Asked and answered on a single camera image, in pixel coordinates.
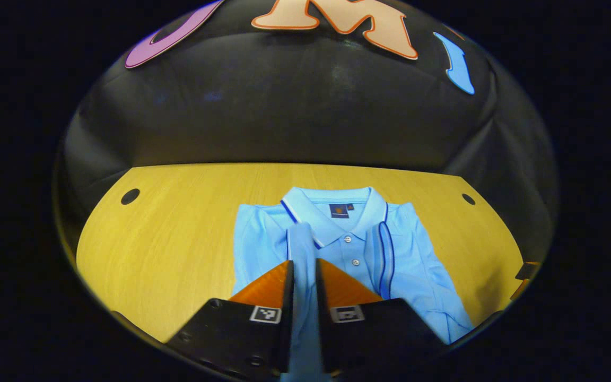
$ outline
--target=shirt sleeve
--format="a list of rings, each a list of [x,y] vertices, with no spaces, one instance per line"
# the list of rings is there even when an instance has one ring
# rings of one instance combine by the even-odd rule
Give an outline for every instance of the shirt sleeve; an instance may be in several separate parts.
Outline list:
[[[417,287],[420,285],[420,288],[409,290],[422,291],[421,296],[410,297],[421,305],[413,307],[444,343],[453,343],[472,331],[470,317],[447,269],[435,255],[429,233],[416,215],[414,206],[407,203],[401,213],[405,221],[403,225],[412,229],[412,256],[418,257],[418,263],[414,263],[417,264],[415,275],[404,275],[405,283],[407,276],[411,276]]]
[[[233,251],[235,294],[287,260],[286,230],[257,206],[240,205]]]

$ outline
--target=light blue polo shirt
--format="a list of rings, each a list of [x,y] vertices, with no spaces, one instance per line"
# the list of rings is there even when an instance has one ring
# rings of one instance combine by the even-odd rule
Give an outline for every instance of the light blue polo shirt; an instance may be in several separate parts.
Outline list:
[[[384,299],[404,298],[445,344],[473,329],[412,204],[386,203],[371,187],[294,187],[279,205],[240,205],[234,252],[233,293],[286,259],[294,261],[292,355],[290,372],[282,380],[299,380],[296,375],[305,377],[299,373],[321,369],[316,258]],[[325,377],[309,375],[308,380]]]

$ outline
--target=blue stripe trim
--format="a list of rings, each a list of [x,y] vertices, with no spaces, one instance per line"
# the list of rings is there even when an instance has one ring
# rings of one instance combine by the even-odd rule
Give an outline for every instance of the blue stripe trim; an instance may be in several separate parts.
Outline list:
[[[388,298],[390,298],[390,288],[392,287],[392,277],[395,276],[395,245],[392,243],[392,235],[388,230],[388,239],[390,240],[390,251],[392,252],[392,271],[390,272],[390,281],[388,281]]]
[[[385,290],[383,288],[383,274],[386,272],[386,247],[383,245],[383,236],[381,236],[381,225],[379,224],[379,242],[381,242],[381,258],[383,259],[383,268],[381,268],[381,277],[379,280],[379,294],[384,300],[386,298]]]
[[[296,218],[294,218],[293,213],[291,213],[291,211],[289,211],[289,207],[286,206],[286,204],[284,204],[284,201],[280,201],[280,203],[282,204],[282,206],[284,206],[284,209],[289,214],[289,217],[291,218],[291,220],[293,220],[295,223],[298,223],[298,220],[296,220]]]

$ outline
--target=wooden table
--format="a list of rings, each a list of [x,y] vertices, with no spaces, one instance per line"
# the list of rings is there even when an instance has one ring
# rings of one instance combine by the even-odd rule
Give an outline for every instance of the wooden table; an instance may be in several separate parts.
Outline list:
[[[412,202],[476,326],[520,285],[516,242],[461,177],[321,164],[134,167],[87,220],[77,269],[108,309],[165,342],[206,300],[231,296],[238,205],[276,205],[293,186],[371,186],[388,203]],[[138,198],[123,205],[134,188]]]

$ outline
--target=black fabric backdrop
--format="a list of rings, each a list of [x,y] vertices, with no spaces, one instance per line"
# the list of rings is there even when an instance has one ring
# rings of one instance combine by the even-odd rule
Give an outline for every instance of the black fabric backdrop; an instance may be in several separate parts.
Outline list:
[[[527,91],[549,126],[563,189],[536,282],[425,378],[611,377],[611,4],[418,6],[485,47]],[[94,80],[195,7],[0,2],[0,380],[203,380],[82,289],[50,202],[57,144]]]
[[[370,20],[348,36],[335,32],[312,4],[310,14],[321,19],[312,31],[252,27],[273,0],[224,2],[201,28],[138,68],[124,67],[125,51],[78,105],[63,145],[61,170],[68,196],[77,199],[66,203],[78,207],[77,220],[85,221],[133,166],[391,167],[463,177],[502,217],[523,259],[541,261],[559,198],[543,119],[477,41],[463,32],[460,41],[406,3],[389,4],[407,15],[417,60],[364,41]],[[449,82],[449,60],[434,31],[465,52],[475,94]]]

